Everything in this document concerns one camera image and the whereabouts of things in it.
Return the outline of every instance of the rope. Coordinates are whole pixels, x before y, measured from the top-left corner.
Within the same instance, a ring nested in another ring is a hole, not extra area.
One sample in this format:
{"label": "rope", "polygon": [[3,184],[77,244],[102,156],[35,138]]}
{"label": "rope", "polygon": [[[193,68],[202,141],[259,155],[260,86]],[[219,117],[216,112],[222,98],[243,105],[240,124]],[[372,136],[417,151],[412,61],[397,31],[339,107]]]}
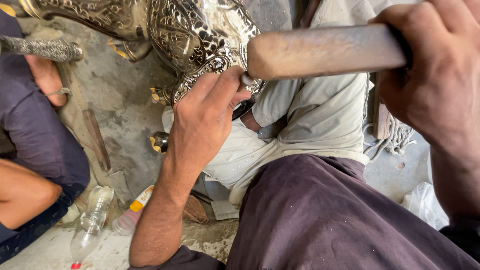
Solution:
{"label": "rope", "polygon": [[[373,126],[373,123],[369,123],[363,126],[363,132],[367,128]],[[403,156],[405,149],[409,145],[417,144],[417,141],[410,141],[410,138],[415,134],[415,130],[406,124],[400,122],[397,118],[391,116],[390,118],[390,136],[387,139],[381,139],[374,143],[363,142],[368,148],[363,152],[365,155],[371,150],[378,148],[375,156],[370,159],[370,162],[375,162],[384,149],[393,156]]]}

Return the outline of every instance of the dust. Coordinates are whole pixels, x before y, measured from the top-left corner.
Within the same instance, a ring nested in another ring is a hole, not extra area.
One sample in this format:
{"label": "dust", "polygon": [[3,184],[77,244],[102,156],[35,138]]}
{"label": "dust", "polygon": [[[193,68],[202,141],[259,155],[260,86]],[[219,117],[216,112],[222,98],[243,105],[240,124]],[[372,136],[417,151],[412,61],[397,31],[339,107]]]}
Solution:
{"label": "dust", "polygon": [[182,245],[226,263],[238,227],[238,220],[210,221],[208,225],[184,221]]}

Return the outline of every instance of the wooden handle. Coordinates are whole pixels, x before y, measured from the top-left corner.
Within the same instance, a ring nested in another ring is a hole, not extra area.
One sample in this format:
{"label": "wooden handle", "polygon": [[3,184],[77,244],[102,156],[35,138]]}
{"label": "wooden handle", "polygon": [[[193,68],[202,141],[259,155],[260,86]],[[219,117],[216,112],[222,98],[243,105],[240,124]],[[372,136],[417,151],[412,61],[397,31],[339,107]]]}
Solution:
{"label": "wooden handle", "polygon": [[270,32],[248,43],[248,73],[273,80],[394,69],[408,63],[405,44],[381,24]]}

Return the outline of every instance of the engraved metal vessel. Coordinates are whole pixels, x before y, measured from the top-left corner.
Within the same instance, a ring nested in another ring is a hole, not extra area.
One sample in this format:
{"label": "engraved metal vessel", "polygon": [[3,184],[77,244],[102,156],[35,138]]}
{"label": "engraved metal vessel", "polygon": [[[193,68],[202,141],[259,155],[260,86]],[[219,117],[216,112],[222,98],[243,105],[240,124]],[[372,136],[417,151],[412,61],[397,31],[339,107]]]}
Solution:
{"label": "engraved metal vessel", "polygon": [[[20,0],[20,4],[30,16],[66,17],[122,41],[131,61],[145,57],[153,46],[178,79],[172,89],[152,88],[153,98],[168,105],[179,102],[204,73],[221,73],[233,65],[247,70],[247,42],[260,34],[241,0]],[[256,80],[247,87],[252,98],[241,103],[234,119],[250,109],[263,86]]]}

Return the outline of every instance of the grey trousers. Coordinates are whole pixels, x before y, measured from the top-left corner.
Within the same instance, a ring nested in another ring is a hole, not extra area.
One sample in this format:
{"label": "grey trousers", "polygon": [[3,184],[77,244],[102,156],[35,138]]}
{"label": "grey trousers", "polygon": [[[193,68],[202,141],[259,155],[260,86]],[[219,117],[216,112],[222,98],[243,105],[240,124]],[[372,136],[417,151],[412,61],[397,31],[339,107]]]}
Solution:
{"label": "grey trousers", "polygon": [[[314,154],[367,164],[363,154],[363,106],[368,93],[366,74],[267,82],[253,116],[265,127],[287,115],[288,125],[277,138],[263,141],[237,119],[220,152],[205,167],[207,180],[231,189],[230,202],[241,203],[260,167],[281,157]],[[166,132],[173,110],[162,117]]]}

